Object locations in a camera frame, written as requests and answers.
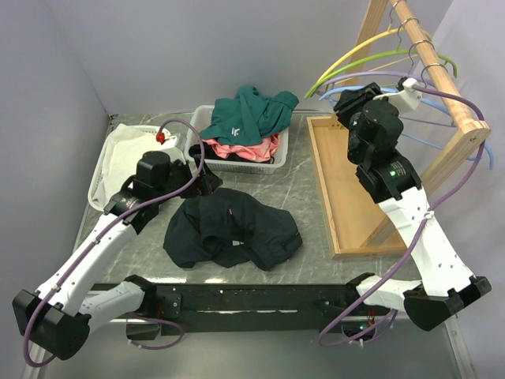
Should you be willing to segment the dark navy shorts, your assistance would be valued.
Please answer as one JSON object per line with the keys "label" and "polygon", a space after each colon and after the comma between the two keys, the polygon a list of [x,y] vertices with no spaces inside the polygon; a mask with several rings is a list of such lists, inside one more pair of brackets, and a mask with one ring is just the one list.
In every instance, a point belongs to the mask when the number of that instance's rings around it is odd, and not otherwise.
{"label": "dark navy shorts", "polygon": [[224,268],[251,261],[262,271],[289,260],[303,240],[292,215],[227,188],[189,198],[172,216],[163,248],[179,268],[212,261]]}

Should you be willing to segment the blue hanger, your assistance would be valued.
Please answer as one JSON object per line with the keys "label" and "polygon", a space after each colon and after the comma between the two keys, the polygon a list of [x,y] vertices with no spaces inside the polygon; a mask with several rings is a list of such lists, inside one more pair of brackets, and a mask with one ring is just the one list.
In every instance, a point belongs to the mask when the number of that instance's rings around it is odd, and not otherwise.
{"label": "blue hanger", "polygon": [[[329,104],[331,104],[332,106],[334,106],[337,103],[337,100],[333,99],[331,97],[332,95],[341,94],[342,92],[344,92],[346,90],[358,90],[358,89],[361,89],[361,87],[357,86],[357,85],[343,86],[343,87],[334,88],[334,89],[326,91],[324,94],[322,94],[320,96],[320,98],[319,98],[319,101],[321,101],[321,100],[327,100],[329,102]],[[441,103],[437,103],[434,100],[426,99],[426,98],[422,98],[421,102],[423,104],[425,104],[425,105],[428,105],[429,107],[437,109],[438,111],[440,111],[440,112],[442,112],[442,113],[444,113],[446,115],[449,115],[448,109],[444,105],[442,105]],[[423,120],[418,120],[418,119],[414,119],[414,118],[406,118],[406,120],[413,121],[413,122],[426,123],[426,124],[430,124],[430,125],[442,126],[442,127],[447,127],[447,128],[454,128],[455,127],[452,124],[449,125],[449,124],[442,124],[442,123],[437,123],[437,122],[429,122],[429,121],[423,121]],[[412,141],[416,141],[418,143],[427,145],[427,146],[429,146],[431,148],[435,148],[437,150],[441,150],[442,149],[442,147],[440,145],[433,144],[432,142],[423,140],[423,139],[421,139],[419,137],[415,137],[414,135],[411,135],[411,134],[408,134],[408,133],[403,133],[402,136],[406,137],[406,138],[409,138]],[[484,144],[484,150],[485,150],[485,152],[487,153],[487,156],[488,156],[488,169],[490,171],[492,171],[494,169],[494,166],[495,166],[495,154],[494,154],[494,152],[492,150],[492,147],[489,146],[488,143]]]}

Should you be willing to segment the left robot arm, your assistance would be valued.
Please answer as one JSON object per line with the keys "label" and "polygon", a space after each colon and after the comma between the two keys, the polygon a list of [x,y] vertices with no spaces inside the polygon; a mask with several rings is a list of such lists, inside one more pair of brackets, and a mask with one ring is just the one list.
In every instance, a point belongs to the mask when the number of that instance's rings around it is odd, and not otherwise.
{"label": "left robot arm", "polygon": [[103,209],[94,230],[67,262],[35,291],[20,291],[13,311],[23,336],[24,358],[38,368],[29,354],[31,343],[66,360],[73,357],[89,335],[109,321],[133,316],[160,315],[157,286],[131,275],[109,291],[87,298],[99,274],[159,214],[160,205],[172,197],[209,195],[223,181],[203,159],[197,170],[164,151],[146,152],[121,189]]}

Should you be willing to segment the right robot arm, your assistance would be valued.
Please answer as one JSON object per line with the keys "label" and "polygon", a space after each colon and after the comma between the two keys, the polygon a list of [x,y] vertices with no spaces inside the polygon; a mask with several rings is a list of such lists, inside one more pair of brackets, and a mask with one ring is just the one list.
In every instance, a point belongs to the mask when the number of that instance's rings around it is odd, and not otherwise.
{"label": "right robot arm", "polygon": [[492,286],[476,276],[449,242],[435,209],[469,180],[480,157],[461,182],[430,204],[412,163],[396,148],[402,134],[400,114],[415,110],[427,91],[409,78],[400,91],[384,93],[371,83],[344,89],[334,106],[348,130],[347,158],[375,204],[386,214],[407,250],[385,276],[365,273],[346,288],[346,308],[320,333],[325,336],[351,313],[360,315],[382,306],[407,314],[420,329],[431,331],[446,319],[489,293]]}

